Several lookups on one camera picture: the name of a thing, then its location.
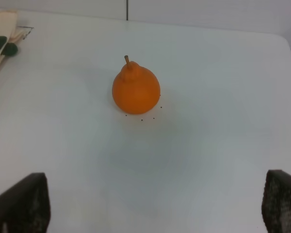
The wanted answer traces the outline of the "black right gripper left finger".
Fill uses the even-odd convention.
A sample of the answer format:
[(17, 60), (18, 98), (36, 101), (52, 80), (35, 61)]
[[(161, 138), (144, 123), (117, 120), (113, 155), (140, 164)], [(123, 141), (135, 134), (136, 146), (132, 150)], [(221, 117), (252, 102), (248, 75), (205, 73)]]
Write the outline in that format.
[(31, 173), (0, 195), (0, 233), (45, 233), (50, 219), (45, 173)]

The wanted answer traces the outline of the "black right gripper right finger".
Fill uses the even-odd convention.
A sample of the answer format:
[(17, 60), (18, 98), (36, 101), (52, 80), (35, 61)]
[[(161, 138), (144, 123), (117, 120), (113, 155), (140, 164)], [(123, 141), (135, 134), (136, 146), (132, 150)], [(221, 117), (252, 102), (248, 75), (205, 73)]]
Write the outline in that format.
[(269, 233), (291, 233), (291, 175), (268, 170), (261, 204), (262, 218)]

